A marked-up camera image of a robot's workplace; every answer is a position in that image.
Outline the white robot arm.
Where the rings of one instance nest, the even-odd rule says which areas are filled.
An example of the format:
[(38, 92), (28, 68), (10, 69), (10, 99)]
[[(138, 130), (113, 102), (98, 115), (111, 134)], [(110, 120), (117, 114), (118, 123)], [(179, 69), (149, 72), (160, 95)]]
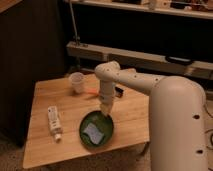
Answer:
[(122, 70), (116, 61), (98, 65), (95, 75), (104, 114), (111, 112), (117, 83), (149, 96), (151, 171), (208, 171), (202, 86), (181, 76)]

